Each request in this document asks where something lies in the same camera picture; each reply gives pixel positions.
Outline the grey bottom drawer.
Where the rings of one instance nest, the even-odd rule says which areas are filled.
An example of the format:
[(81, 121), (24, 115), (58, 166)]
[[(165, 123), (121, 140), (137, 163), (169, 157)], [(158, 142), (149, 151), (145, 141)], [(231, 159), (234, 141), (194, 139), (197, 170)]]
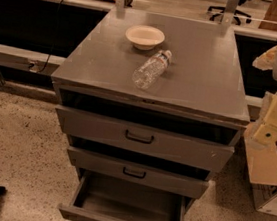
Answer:
[(71, 221), (183, 221), (185, 204), (175, 193), (86, 172), (72, 202), (58, 208)]

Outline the grey drawer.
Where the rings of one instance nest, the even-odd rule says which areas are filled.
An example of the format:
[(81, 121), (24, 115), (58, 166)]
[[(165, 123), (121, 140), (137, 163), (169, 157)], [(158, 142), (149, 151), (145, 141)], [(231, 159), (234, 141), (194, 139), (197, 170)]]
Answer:
[(70, 146), (67, 148), (67, 152), (71, 164), (77, 168), (84, 168), (102, 175), (158, 188), (158, 190), (173, 192), (192, 199), (199, 199), (209, 187), (207, 181), (169, 173), (93, 151)]
[(210, 172), (220, 172), (234, 152), (226, 145), (72, 107), (58, 105), (56, 112), (65, 134)]
[(58, 208), (71, 221), (183, 221), (185, 204), (175, 193), (86, 172), (72, 202)]

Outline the grey metal drawer cabinet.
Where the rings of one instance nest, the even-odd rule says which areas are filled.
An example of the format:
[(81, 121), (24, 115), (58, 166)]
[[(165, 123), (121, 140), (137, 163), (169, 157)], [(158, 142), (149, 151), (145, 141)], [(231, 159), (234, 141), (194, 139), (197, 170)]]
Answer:
[[(150, 86), (133, 83), (151, 57), (126, 38), (137, 25), (160, 29), (172, 63)], [(53, 73), (60, 105), (233, 147), (249, 122), (236, 40), (216, 23), (125, 10), (109, 11)], [(69, 134), (71, 146), (209, 181), (216, 172)]]

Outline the grey top drawer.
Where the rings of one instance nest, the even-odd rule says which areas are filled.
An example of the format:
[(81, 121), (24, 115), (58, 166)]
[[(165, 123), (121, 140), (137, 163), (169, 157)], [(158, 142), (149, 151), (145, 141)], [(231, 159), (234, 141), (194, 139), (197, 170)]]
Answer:
[(56, 112), (65, 134), (210, 172), (220, 172), (234, 152), (226, 145), (72, 107), (58, 105)]

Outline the grey middle drawer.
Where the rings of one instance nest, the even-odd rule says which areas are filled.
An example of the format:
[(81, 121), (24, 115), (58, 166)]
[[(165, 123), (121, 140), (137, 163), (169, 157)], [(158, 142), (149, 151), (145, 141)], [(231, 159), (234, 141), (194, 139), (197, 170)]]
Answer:
[(169, 173), (93, 151), (70, 146), (67, 148), (67, 152), (71, 164), (77, 168), (84, 168), (102, 175), (158, 188), (158, 190), (173, 192), (192, 199), (199, 199), (209, 187), (207, 181)]

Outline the clear plastic water bottle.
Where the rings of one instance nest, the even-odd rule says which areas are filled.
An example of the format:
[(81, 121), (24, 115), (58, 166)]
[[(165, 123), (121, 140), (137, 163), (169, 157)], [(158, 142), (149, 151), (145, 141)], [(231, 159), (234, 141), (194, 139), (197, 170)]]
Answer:
[(171, 51), (161, 50), (144, 62), (132, 75), (136, 87), (145, 90), (152, 86), (170, 65), (171, 57)]

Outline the white paper bowl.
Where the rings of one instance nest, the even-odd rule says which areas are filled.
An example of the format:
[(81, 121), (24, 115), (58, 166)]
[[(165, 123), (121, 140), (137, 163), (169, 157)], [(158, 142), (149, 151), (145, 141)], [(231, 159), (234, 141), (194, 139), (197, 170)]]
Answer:
[(135, 25), (127, 29), (126, 38), (135, 48), (144, 51), (152, 50), (155, 46), (161, 44), (165, 35), (152, 26)]

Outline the black office chair base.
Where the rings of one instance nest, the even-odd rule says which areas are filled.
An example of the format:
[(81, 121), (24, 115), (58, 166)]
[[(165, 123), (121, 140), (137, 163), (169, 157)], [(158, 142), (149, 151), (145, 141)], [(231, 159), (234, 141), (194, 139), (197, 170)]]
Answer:
[(252, 22), (250, 14), (244, 13), (241, 10), (234, 11), (227, 10), (224, 6), (209, 6), (207, 9), (210, 21), (216, 21), (229, 25), (241, 25), (242, 23), (249, 24)]

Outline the open cardboard box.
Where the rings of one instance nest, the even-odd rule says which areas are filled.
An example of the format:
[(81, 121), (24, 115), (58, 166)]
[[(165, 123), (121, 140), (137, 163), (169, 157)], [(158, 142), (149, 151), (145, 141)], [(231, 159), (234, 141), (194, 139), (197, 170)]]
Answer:
[(256, 211), (277, 216), (277, 147), (260, 145), (251, 139), (253, 124), (244, 136), (248, 177)]

